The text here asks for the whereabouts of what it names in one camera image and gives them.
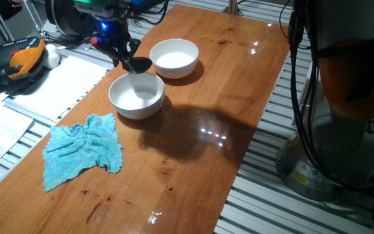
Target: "table stain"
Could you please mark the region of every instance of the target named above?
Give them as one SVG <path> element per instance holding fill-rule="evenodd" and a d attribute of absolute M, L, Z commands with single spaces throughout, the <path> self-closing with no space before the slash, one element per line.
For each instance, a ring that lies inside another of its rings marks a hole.
<path fill-rule="evenodd" d="M 231 42 L 230 40 L 225 40 L 225 39 L 222 39 L 219 41 L 219 45 L 225 45 L 227 43 L 233 43 L 233 42 Z"/>
<path fill-rule="evenodd" d="M 238 44 L 239 44 L 239 46 L 249 46 L 250 45 L 250 43 L 247 43 L 247 42 L 239 42 Z"/>
<path fill-rule="evenodd" d="M 91 213 L 89 214 L 88 219 L 86 220 L 86 224 L 89 223 L 89 220 L 91 219 L 92 215 L 94 215 L 94 213 L 96 212 L 97 208 L 99 208 L 99 206 L 100 206 L 101 204 L 102 204 L 102 203 L 99 202 L 97 205 L 95 205 L 95 207 L 92 209 Z"/>

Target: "blue cloth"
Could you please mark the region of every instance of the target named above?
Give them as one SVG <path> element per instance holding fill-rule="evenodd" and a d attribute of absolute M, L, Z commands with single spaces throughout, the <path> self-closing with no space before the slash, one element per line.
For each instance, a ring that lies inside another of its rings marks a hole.
<path fill-rule="evenodd" d="M 123 159 L 113 114 L 102 117 L 93 114 L 87 118 L 85 126 L 76 123 L 71 128 L 52 127 L 43 158 L 46 192 L 96 165 L 117 173 Z"/>

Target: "wooden table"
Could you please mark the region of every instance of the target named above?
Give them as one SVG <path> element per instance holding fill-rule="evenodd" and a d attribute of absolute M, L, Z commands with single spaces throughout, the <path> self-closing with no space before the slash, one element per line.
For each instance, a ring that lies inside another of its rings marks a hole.
<path fill-rule="evenodd" d="M 137 56 L 168 38 L 195 43 L 199 62 L 165 80 L 162 108 L 120 116 L 114 68 L 58 125 L 113 113 L 123 167 L 91 168 L 44 192 L 46 136 L 0 184 L 0 233 L 211 233 L 288 53 L 279 25 L 176 5 Z"/>

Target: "warning label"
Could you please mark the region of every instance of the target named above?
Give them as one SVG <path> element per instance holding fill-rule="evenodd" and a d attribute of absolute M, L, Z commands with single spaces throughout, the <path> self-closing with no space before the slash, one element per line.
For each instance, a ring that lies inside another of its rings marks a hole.
<path fill-rule="evenodd" d="M 303 183 L 305 185 L 306 183 L 306 180 L 308 179 L 307 176 L 303 176 L 301 173 L 299 172 L 294 172 L 292 177 L 296 180 L 298 180 L 299 182 Z"/>
<path fill-rule="evenodd" d="M 320 172 L 303 161 L 298 161 L 292 177 L 298 182 L 320 191 L 328 192 L 333 186 Z"/>

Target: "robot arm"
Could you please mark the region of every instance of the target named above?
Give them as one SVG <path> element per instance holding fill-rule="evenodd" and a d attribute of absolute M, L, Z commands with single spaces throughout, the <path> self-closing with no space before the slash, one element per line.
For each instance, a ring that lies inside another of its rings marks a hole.
<path fill-rule="evenodd" d="M 161 0 L 143 0 L 131 3 L 129 0 L 74 0 L 76 9 L 88 13 L 96 20 L 97 35 L 90 43 L 100 52 L 108 55 L 114 66 L 122 63 L 123 69 L 130 73 L 146 72 L 152 65 L 149 58 L 134 57 L 141 41 L 131 38 L 128 32 L 128 19 L 136 18 L 131 13 L 147 12 L 147 8 Z M 168 0 L 163 7 L 164 17 Z"/>
<path fill-rule="evenodd" d="M 308 105 L 306 119 L 299 108 L 295 74 L 304 28 L 312 51 L 312 73 L 302 108 Z M 288 32 L 294 119 L 306 157 L 339 187 L 374 191 L 374 180 L 369 179 L 373 170 L 364 169 L 364 155 L 374 161 L 374 153 L 361 150 L 366 144 L 374 146 L 364 137 L 366 121 L 374 118 L 374 2 L 295 0 Z M 319 73 L 325 99 L 316 103 Z M 359 172 L 366 175 L 362 181 L 357 180 Z"/>

